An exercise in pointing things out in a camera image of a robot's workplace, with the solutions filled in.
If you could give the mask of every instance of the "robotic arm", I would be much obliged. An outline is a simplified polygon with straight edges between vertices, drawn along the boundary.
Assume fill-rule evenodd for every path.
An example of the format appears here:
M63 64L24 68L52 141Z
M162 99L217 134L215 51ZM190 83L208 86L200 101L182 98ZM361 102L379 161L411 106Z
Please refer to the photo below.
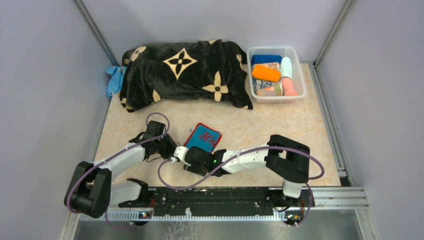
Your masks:
M185 170L202 176L211 172L223 161L238 155L237 158L216 171L213 176L220 177L245 169L267 167L285 179L283 194L295 199L300 197L302 185L308 182L309 159L292 152L287 152L285 158L283 158L282 150L256 150L240 155L240 152L247 149L221 149L212 154L198 147L177 146L168 134L157 140L129 149L130 146L141 141L162 135L164 129L165 125L163 123L150 121L146 131L131 139L124 147L126 149L124 153L96 168L84 178L74 192L70 193L77 180L86 171L104 160L98 160L93 163L85 161L79 163L66 192L64 204L67 205L67 198L71 194L70 205L74 210L93 218L98 218L105 213L109 206L134 200L148 201L147 183L129 178L126 182L112 184L112 180L131 166L148 159L152 154L158 153L163 159L183 162ZM280 135L271 135L269 142L260 147L265 146L293 148L306 154L310 153L310 149L306 145Z

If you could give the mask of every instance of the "black blanket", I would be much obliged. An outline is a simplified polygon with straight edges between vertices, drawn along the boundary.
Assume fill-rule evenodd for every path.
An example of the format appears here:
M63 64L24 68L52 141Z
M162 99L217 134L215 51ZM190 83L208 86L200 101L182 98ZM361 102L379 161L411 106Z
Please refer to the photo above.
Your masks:
M119 94L129 112L161 99L211 99L253 109L246 93L246 53L230 41L152 43L122 56Z

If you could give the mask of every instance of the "orange object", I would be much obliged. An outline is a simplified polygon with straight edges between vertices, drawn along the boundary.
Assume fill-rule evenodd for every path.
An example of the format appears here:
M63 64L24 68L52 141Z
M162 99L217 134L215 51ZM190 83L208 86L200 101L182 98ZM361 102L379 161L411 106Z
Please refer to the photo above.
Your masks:
M278 82L280 80L280 71L257 65L253 68L252 77L259 80Z
M295 91L295 86L293 85L293 81L290 77L282 77L281 85L282 85L283 96L299 95L298 92Z

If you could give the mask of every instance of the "storage bin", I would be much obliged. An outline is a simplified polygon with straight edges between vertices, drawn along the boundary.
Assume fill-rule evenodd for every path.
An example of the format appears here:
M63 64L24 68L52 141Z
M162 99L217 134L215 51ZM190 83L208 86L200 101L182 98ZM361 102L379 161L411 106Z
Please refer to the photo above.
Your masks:
M252 56L255 54L264 55L280 55L281 57L289 57L293 73L294 90L297 96L258 96L255 94L252 77ZM275 104L275 103L292 103L296 99L306 96L305 80L302 74L301 65L299 63L296 50L291 46L252 46L247 49L247 68L249 75L249 86L253 100L258 104Z

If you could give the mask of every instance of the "metal frame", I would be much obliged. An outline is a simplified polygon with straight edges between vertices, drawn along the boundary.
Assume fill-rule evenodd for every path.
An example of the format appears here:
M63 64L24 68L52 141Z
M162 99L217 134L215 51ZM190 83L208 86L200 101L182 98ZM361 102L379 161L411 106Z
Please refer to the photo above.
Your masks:
M90 27L94 36L97 38L99 44L101 45L103 51L105 52L107 58L113 65L118 65L118 62L109 47L107 41L102 36L99 28L97 27L95 21L91 17L89 11L84 5L82 0L73 0L75 2L76 7L81 12L82 16L87 22L87 25ZM344 148L342 145L342 141L338 132L338 128L334 119L334 116L331 111L331 106L329 104L328 96L326 93L326 88L321 77L319 71L319 65L322 62L324 56L326 55L328 49L330 48L333 40L336 37L337 32L342 26L344 19L346 18L347 13L350 11L352 6L356 0L346 0L341 13L339 14L333 28L331 29L327 39L325 40L316 61L307 62L309 65L310 73L313 79L313 84L315 86L315 91L317 94L319 106L322 111L322 117L325 123L325 127L328 133L328 137L332 147L332 151L334 157L336 159L336 166L339 173L340 179L348 179L348 183L351 186L342 186L342 187L312 187L312 191L315 198L316 206L311 208L312 211L340 211L340 210L355 210L356 218L357 218L357 226L362 234L362 238L365 240L368 239L380 239L373 216L370 211L370 207L368 205L367 197L365 195L364 189L360 186L354 186L354 181L352 179L352 175L349 169L349 165L347 163ZM100 140L101 132L104 126L104 122L102 127L99 129L98 140ZM94 155L96 153L96 148L93 149L92 158L94 159ZM141 211L141 209L130 208L130 209L111 209L111 220L114 221L128 221L129 216L131 214L136 214L137 211ZM77 226L79 221L87 221L91 220L88 216L84 216L83 214L72 214L70 212L67 213L66 218L64 220L63 228L60 233L59 239L61 240L73 240L74 235L77 231ZM175 221L175 220L188 220L188 221L198 221L196 217L183 217L179 219L157 219L157 221Z

